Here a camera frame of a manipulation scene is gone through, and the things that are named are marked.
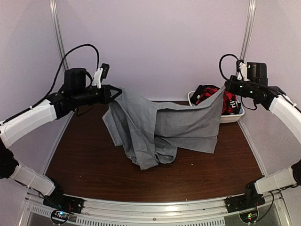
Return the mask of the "white plastic basket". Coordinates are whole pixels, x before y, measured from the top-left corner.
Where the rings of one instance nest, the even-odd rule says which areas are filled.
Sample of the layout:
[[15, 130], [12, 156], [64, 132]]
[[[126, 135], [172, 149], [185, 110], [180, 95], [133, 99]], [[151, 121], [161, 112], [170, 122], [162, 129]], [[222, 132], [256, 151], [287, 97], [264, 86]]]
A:
[[[193, 91], [188, 92], [188, 94], [187, 94], [187, 99], [188, 99], [188, 103], [190, 106], [195, 106], [190, 100], [190, 98], [192, 97], [194, 92], [195, 91], [193, 90]], [[239, 114], [222, 115], [220, 124], [237, 122], [244, 114], [245, 114], [245, 110], [244, 110], [243, 106], [241, 106], [240, 110], [239, 110]]]

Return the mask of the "grey long sleeve shirt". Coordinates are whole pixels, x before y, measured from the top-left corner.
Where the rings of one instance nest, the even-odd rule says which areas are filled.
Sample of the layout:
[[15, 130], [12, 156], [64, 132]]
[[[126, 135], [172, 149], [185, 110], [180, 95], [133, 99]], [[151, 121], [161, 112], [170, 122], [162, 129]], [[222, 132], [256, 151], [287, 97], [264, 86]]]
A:
[[115, 146], [141, 170], [172, 163], [178, 148], [213, 154], [224, 89], [197, 106], [152, 102], [122, 91], [103, 116]]

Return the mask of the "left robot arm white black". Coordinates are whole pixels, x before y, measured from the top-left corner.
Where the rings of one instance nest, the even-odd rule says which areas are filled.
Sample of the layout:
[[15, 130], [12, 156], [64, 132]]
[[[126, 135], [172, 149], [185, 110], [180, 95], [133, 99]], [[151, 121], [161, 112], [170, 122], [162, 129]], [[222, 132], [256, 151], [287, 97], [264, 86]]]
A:
[[58, 120], [84, 105], [109, 104], [121, 95], [122, 90], [102, 85], [109, 66], [103, 64], [91, 76], [84, 68], [72, 68], [64, 73], [64, 83], [56, 93], [47, 94], [37, 105], [0, 123], [0, 177], [49, 196], [57, 209], [67, 206], [68, 200], [58, 190], [53, 180], [18, 162], [10, 147], [20, 138], [38, 127]]

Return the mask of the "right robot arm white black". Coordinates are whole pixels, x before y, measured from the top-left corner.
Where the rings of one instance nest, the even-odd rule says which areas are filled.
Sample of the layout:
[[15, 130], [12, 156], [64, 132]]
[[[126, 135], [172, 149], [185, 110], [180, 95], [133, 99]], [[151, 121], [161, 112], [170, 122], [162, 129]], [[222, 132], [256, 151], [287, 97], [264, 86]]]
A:
[[[277, 86], [268, 86], [267, 66], [265, 63], [237, 60], [237, 75], [226, 79], [226, 91], [241, 98], [253, 100], [255, 109], [261, 105], [265, 110], [277, 117], [286, 128], [300, 141], [301, 111], [286, 93]], [[279, 189], [300, 186], [301, 163], [281, 169], [246, 185], [241, 204], [250, 208], [258, 202], [259, 197]]]

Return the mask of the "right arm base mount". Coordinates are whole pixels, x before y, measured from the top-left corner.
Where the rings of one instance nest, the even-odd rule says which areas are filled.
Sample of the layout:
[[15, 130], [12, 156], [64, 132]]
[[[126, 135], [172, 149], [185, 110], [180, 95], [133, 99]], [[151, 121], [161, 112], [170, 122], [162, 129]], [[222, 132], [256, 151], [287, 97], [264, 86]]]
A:
[[224, 199], [228, 213], [240, 212], [248, 209], [256, 209], [265, 204], [263, 196], [247, 197], [245, 194], [239, 196], [227, 196]]

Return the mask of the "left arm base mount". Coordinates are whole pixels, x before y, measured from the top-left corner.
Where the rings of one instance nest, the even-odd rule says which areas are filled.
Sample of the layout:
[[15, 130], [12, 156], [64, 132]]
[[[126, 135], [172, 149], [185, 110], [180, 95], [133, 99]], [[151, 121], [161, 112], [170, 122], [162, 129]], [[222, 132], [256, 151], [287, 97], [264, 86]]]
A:
[[41, 195], [43, 197], [43, 204], [51, 208], [63, 210], [67, 213], [80, 214], [83, 208], [84, 200], [56, 192], [50, 196]]

